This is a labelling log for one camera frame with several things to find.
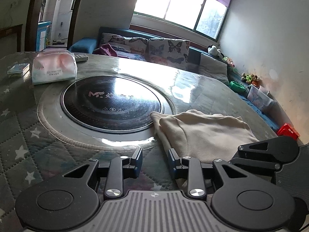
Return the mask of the cream white garment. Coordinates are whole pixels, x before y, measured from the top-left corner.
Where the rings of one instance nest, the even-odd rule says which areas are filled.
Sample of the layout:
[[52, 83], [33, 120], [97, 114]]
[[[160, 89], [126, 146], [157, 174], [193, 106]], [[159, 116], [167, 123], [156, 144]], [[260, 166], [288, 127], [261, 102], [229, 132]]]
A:
[[166, 153], [173, 148], [179, 157], [201, 163], [230, 161], [240, 145], [259, 141], [241, 117], [207, 115], [195, 109], [176, 115], [151, 112], [150, 117]]

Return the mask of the red plastic stool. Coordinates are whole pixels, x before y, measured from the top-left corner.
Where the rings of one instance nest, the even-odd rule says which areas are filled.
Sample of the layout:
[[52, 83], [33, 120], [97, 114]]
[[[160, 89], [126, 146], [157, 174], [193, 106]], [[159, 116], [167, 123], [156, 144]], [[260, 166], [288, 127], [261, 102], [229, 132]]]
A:
[[290, 123], [283, 124], [280, 127], [280, 129], [277, 131], [277, 135], [278, 136], [288, 136], [288, 137], [291, 137], [295, 141], [297, 141], [300, 137], [299, 133]]

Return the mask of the blue sofa cover cloth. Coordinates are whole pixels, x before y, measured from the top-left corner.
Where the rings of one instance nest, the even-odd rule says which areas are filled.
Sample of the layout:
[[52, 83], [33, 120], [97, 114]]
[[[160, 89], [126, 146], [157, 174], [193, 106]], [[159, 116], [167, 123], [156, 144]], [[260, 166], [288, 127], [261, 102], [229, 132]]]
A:
[[259, 110], [252, 102], [250, 102], [247, 98], [242, 95], [238, 95], [243, 101], [246, 102], [265, 122], [266, 124], [274, 131], [277, 132], [279, 130], [279, 125], [266, 114], [264, 114], [261, 110]]

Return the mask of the clear plastic storage box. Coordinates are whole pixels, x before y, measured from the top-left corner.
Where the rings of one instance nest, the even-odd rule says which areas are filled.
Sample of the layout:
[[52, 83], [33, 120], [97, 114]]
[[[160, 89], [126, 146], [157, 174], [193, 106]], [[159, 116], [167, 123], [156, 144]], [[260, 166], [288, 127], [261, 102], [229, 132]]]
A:
[[263, 113], [267, 113], [275, 104], [275, 100], [268, 97], [265, 93], [253, 85], [250, 86], [247, 99]]

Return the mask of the black induction cooktop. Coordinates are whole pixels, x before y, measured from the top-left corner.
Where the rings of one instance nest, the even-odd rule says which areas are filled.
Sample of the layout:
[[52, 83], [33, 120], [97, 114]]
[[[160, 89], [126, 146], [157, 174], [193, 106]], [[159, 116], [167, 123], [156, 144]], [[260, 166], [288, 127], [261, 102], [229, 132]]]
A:
[[62, 91], [60, 105], [76, 124], [110, 134], [148, 129], [153, 123], [150, 113], [164, 109], [150, 87], [111, 75], [76, 80]]

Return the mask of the small plush toys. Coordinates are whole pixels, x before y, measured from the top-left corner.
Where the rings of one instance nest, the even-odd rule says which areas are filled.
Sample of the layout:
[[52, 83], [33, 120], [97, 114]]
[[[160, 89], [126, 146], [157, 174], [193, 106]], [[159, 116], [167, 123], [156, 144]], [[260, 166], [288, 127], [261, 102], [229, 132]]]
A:
[[258, 87], [259, 82], [260, 82], [260, 77], [253, 73], [251, 74], [242, 73], [241, 81], [248, 85], [253, 85], [255, 87]]

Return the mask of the green plastic bowl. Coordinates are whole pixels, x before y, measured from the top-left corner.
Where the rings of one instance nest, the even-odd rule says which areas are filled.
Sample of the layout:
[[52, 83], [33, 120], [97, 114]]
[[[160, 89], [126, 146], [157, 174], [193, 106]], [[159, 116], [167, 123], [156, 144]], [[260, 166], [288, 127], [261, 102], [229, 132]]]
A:
[[235, 81], [230, 81], [229, 85], [230, 85], [230, 88], [236, 93], [244, 93], [246, 91], [246, 87], [244, 87], [242, 84], [239, 84]]

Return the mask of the pink green plush toy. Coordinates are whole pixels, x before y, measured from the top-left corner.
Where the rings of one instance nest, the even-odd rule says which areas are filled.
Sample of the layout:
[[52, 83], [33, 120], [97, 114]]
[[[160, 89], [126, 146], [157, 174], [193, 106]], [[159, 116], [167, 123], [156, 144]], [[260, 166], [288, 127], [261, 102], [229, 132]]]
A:
[[235, 64], [232, 61], [232, 59], [230, 59], [229, 57], [223, 57], [223, 61], [227, 62], [227, 64], [229, 65], [229, 67], [234, 68]]

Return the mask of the large butterfly pillow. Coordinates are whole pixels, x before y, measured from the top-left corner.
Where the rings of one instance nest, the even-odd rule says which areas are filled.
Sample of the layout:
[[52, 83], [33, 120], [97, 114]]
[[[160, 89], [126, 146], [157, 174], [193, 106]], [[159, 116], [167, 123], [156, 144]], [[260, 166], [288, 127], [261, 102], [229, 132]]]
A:
[[188, 64], [189, 40], [150, 38], [148, 40], [149, 61], [186, 70]]

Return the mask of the grey remote control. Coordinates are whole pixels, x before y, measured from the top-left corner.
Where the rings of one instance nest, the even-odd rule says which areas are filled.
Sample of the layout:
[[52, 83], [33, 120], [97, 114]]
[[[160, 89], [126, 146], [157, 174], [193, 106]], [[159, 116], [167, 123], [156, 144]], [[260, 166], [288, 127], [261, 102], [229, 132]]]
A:
[[89, 56], [82, 53], [74, 53], [76, 62], [85, 62], [89, 60]]

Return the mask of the magenta cloth on sofa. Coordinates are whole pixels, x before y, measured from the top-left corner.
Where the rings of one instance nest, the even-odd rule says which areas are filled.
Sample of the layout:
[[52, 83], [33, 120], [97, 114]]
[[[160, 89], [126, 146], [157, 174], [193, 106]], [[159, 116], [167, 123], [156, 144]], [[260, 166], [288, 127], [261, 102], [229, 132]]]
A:
[[128, 59], [128, 57], [126, 56], [118, 55], [117, 52], [108, 43], [101, 45], [99, 48], [95, 49], [92, 53], [94, 55], [106, 55], [110, 57], [119, 57]]

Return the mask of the pink white tissue pack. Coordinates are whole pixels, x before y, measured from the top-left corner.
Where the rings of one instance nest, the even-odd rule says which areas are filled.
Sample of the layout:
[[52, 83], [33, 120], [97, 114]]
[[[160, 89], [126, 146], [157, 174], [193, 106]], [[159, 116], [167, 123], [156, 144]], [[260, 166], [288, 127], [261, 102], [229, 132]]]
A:
[[33, 60], [31, 76], [33, 85], [74, 80], [77, 77], [75, 56], [69, 51], [40, 52]]

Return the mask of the small card box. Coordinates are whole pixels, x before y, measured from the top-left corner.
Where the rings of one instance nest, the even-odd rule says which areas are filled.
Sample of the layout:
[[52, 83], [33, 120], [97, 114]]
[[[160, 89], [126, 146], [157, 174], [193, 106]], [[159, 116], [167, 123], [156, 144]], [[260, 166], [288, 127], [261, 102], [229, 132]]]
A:
[[29, 71], [29, 68], [30, 63], [16, 63], [7, 71], [7, 75], [9, 78], [20, 78]]

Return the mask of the blue white cabinet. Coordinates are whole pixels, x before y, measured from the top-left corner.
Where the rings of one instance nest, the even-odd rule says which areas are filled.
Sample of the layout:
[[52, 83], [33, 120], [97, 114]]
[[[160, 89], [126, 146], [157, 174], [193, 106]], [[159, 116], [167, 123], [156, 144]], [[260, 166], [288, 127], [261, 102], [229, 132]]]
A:
[[47, 30], [51, 25], [51, 21], [38, 23], [36, 35], [36, 51], [42, 51], [46, 48]]

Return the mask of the window with green frame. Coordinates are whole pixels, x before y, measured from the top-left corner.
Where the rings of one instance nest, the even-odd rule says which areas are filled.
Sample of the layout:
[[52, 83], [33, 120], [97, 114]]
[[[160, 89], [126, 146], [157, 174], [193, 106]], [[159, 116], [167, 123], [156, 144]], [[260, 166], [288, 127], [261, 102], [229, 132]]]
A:
[[134, 13], [217, 40], [232, 0], [137, 0]]

